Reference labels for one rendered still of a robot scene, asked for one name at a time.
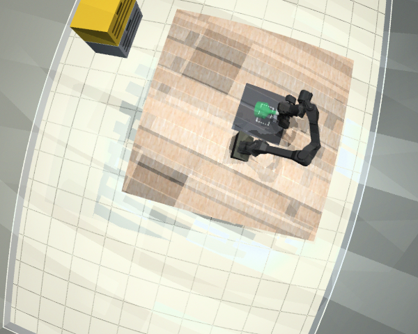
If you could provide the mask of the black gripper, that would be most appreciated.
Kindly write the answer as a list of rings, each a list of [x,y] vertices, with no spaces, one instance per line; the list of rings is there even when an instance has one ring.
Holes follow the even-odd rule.
[[[287,115],[284,114],[284,116],[278,115],[278,117],[280,118],[278,125],[280,127],[284,128],[284,129],[288,129],[288,126],[290,125],[290,122],[289,122],[290,117],[295,116],[292,112],[292,108],[296,103],[296,98],[293,97],[292,95],[287,95],[286,98],[285,98],[285,101],[289,101],[289,103],[287,102],[287,104],[291,104],[291,106],[289,107],[289,113],[290,114],[287,114]],[[297,117],[297,116],[295,116],[295,117]]]

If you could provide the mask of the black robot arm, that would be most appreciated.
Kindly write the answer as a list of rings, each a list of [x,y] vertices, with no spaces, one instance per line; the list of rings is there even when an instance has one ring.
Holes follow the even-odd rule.
[[[266,141],[260,139],[255,141],[240,141],[238,152],[241,154],[248,154],[257,157],[259,154],[273,154],[279,157],[292,159],[293,161],[301,164],[302,166],[308,166],[315,158],[317,151],[321,148],[320,134],[318,130],[319,111],[315,104],[311,104],[311,98],[313,94],[308,90],[301,90],[297,99],[299,104],[296,104],[292,108],[292,112],[295,116],[303,118],[304,114],[307,115],[309,120],[311,142],[305,146],[302,150],[286,150],[270,146]],[[291,104],[280,102],[278,104],[279,115],[284,116],[289,113],[289,107]]]

